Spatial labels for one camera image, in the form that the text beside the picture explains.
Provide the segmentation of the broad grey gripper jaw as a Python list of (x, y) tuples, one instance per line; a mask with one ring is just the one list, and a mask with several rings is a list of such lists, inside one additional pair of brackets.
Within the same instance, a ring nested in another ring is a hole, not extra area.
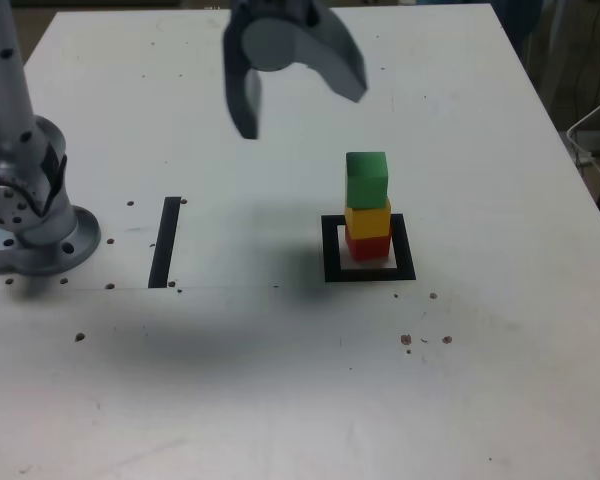
[(320, 1), (250, 1), (242, 33), (251, 66), (262, 72), (303, 64), (335, 94), (359, 102), (367, 92), (364, 58), (340, 18)]

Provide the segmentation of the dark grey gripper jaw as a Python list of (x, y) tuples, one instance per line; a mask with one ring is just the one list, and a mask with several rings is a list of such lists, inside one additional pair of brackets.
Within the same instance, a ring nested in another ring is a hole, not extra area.
[(231, 119), (247, 140), (259, 136), (262, 85), (258, 65), (247, 51), (244, 34), (258, 19), (262, 1), (231, 1), (223, 34), (224, 91)]

